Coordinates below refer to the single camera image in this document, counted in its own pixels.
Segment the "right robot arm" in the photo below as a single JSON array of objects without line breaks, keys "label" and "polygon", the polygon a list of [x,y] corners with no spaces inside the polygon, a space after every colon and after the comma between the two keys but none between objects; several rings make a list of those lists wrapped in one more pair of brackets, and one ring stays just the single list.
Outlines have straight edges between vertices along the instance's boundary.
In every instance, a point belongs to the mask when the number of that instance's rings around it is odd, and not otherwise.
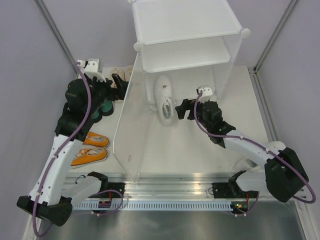
[{"label": "right robot arm", "polygon": [[316,201],[307,173],[293,149],[263,145],[243,135],[223,119],[222,110],[215,101],[184,99],[175,110],[180,120],[189,111],[188,120],[195,120],[214,144],[241,154],[264,171],[261,181],[255,180],[248,170],[238,171],[229,179],[228,192],[231,196],[239,198],[248,191],[267,189],[275,199],[286,203],[291,198],[298,200],[296,193],[307,187],[312,198],[305,199],[304,203],[313,204]]}]

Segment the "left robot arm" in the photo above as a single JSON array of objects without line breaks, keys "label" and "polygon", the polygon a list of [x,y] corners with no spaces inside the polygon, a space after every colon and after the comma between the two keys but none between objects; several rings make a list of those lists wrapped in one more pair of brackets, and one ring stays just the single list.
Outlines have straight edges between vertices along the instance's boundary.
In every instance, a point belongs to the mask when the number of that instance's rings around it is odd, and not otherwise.
[{"label": "left robot arm", "polygon": [[128,82],[115,73],[112,80],[116,88],[111,86],[109,79],[100,81],[87,75],[68,84],[66,103],[54,131],[53,145],[45,167],[29,194],[20,196],[16,203],[33,219],[39,218],[61,227],[79,203],[94,195],[99,198],[108,195],[108,177],[95,171],[68,190],[63,190],[63,185],[77,151],[94,124],[93,114],[105,101],[125,98]]}]

